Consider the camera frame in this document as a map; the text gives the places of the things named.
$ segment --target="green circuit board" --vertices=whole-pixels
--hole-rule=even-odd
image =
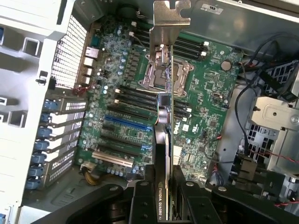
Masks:
[[[141,24],[145,29],[150,25]],[[152,126],[157,120],[153,93],[140,85],[149,64],[149,49],[132,40],[130,21],[103,18],[93,30],[90,46],[100,49],[93,68],[92,88],[88,91],[89,106],[85,114],[75,163],[96,164],[97,171],[110,172],[127,179],[142,178],[144,165],[152,163]],[[194,42],[198,37],[180,34]],[[217,142],[208,144],[222,130],[230,96],[243,55],[232,47],[208,41],[207,56],[192,60],[175,56],[192,67],[185,81],[185,95],[175,101],[187,105],[187,115],[175,114],[174,146],[177,164],[187,180],[205,183],[209,160]],[[221,69],[229,61],[231,68]],[[119,91],[136,91],[130,95]]]

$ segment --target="black pcie slot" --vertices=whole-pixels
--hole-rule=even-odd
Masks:
[[[126,155],[129,155],[129,156],[139,156],[140,153],[136,153],[136,152],[132,152],[130,150],[126,150],[126,149],[123,149],[123,148],[115,148],[115,147],[110,147],[110,146],[107,146],[107,145],[102,145],[102,144],[99,144],[98,147],[101,149],[105,149],[105,150],[108,150],[108,151],[111,151],[111,152],[116,152],[116,153],[124,153]]]
[[[115,131],[115,127],[111,126],[111,125],[103,125],[102,129],[110,131],[110,132],[114,132]]]
[[[119,138],[109,136],[109,135],[105,135],[105,134],[101,134],[100,138],[106,139],[106,140],[109,140],[109,141],[115,141],[115,142],[125,144],[125,145],[128,145],[128,146],[134,146],[134,147],[141,147],[142,146],[142,144],[140,144],[140,143],[135,143],[135,142],[127,141],[127,140],[124,140],[124,139],[119,139]]]
[[[141,114],[136,114],[136,113],[129,112],[129,111],[126,111],[126,110],[123,110],[121,108],[114,107],[114,106],[108,106],[107,109],[109,111],[120,113],[120,114],[124,114],[124,115],[128,115],[128,116],[131,116],[133,118],[139,118],[139,119],[143,119],[143,120],[149,120],[150,119],[149,116],[145,116],[145,115],[141,115]]]

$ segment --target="screw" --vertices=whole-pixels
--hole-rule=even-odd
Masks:
[[[291,117],[291,122],[292,123],[298,123],[299,122],[299,118],[297,117],[297,116],[293,116],[293,117]]]
[[[142,183],[140,183],[141,186],[146,186],[148,185],[149,183],[147,181],[143,181]]]
[[[192,187],[192,186],[194,185],[194,183],[192,183],[192,182],[187,182],[186,185],[189,186],[189,187]]]
[[[227,191],[225,187],[219,187],[218,190],[219,191]]]
[[[112,188],[110,188],[110,190],[117,190],[118,189],[118,187],[112,187]]]

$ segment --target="motherboard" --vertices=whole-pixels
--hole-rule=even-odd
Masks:
[[[90,78],[75,163],[93,172],[142,178],[152,163],[157,93],[165,74],[149,61],[151,25],[107,16],[92,26]],[[173,163],[204,184],[221,135],[242,52],[181,33],[174,45]]]

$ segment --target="cpu socket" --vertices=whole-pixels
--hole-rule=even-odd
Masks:
[[[187,93],[184,91],[188,72],[194,69],[194,66],[189,64],[187,61],[180,59],[173,59],[173,92],[176,96],[185,97]],[[144,79],[140,80],[139,85],[145,89],[161,92],[165,91],[165,71],[160,68],[156,68],[153,62],[148,63],[145,71]]]

